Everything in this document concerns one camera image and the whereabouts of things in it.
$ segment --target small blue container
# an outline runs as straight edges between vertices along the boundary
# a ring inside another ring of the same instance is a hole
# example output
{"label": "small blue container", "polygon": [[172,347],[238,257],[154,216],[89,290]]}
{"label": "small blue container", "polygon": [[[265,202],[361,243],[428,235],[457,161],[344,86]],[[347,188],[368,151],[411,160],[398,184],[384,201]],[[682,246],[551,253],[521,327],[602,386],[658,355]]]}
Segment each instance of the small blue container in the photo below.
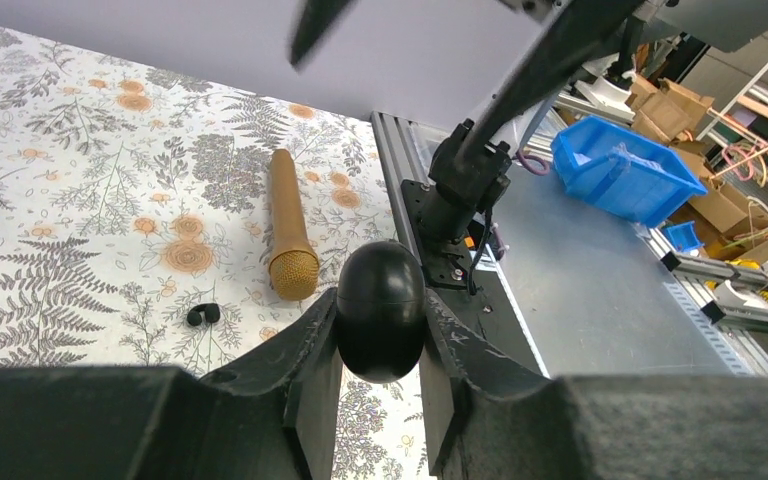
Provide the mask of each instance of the small blue container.
{"label": "small blue container", "polygon": [[567,195],[650,228],[707,193],[672,150],[598,117],[559,133],[552,154]]}
{"label": "small blue container", "polygon": [[664,236],[679,253],[689,252],[702,246],[693,230],[694,222],[680,223],[664,229]]}

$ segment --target black egg-shaped object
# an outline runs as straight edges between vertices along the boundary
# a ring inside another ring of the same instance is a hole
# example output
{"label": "black egg-shaped object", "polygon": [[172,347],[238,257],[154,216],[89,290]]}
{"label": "black egg-shaped object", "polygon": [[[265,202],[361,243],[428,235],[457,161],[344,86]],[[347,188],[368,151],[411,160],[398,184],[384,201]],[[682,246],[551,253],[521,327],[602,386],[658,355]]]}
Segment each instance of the black egg-shaped object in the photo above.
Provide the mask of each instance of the black egg-shaped object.
{"label": "black egg-shaped object", "polygon": [[394,382],[413,369],[425,338],[425,281],[401,243],[368,243],[349,256],[335,330],[343,363],[367,382]]}

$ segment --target cable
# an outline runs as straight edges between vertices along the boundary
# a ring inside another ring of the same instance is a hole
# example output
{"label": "cable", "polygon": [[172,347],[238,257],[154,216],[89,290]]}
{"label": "cable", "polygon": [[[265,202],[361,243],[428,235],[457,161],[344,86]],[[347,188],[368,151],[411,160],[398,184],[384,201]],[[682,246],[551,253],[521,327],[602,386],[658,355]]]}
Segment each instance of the cable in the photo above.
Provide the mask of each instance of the cable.
{"label": "cable", "polygon": [[488,207],[484,211],[484,233],[481,234],[481,241],[478,242],[478,249],[475,251],[475,258],[472,259],[472,263],[469,265],[469,270],[466,271],[466,288],[470,295],[478,293],[478,287],[475,286],[473,281],[473,274],[475,268],[478,267],[478,262],[481,261],[481,257],[484,255],[484,251],[487,250],[487,240],[490,239],[490,229],[493,227],[493,208]]}
{"label": "cable", "polygon": [[[522,150],[517,150],[516,159],[519,160],[519,164],[522,165],[522,168],[528,170],[534,175],[542,177],[544,175],[549,174],[549,170],[550,170],[549,162],[538,157],[537,155],[532,155],[530,153],[525,154],[525,153],[522,153]],[[536,163],[537,165],[540,165],[540,168],[538,169],[529,165],[528,163],[529,160],[533,163]]]}

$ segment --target microphone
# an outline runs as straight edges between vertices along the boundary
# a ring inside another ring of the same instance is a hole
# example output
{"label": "microphone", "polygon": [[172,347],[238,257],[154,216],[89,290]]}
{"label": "microphone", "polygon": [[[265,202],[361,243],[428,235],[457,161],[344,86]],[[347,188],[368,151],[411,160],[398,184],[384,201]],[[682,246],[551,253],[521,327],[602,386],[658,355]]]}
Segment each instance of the microphone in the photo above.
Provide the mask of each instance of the microphone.
{"label": "microphone", "polygon": [[284,300],[304,300],[316,290],[319,258],[307,239],[296,166],[290,152],[275,150],[269,173],[275,238],[269,260],[272,288]]}

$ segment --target flower pattern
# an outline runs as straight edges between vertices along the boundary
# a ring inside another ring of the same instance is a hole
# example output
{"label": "flower pattern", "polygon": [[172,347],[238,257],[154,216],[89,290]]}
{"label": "flower pattern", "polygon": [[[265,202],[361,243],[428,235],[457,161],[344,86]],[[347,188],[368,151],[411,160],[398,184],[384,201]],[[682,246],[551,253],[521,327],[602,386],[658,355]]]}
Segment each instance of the flower pattern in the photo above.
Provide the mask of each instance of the flower pattern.
{"label": "flower pattern", "polygon": [[[203,375],[278,335],[315,297],[283,302],[267,276],[276,148],[318,296],[395,238],[368,123],[0,27],[0,366]],[[220,322],[187,325],[206,302]],[[341,385],[333,478],[428,478],[418,371]]]}

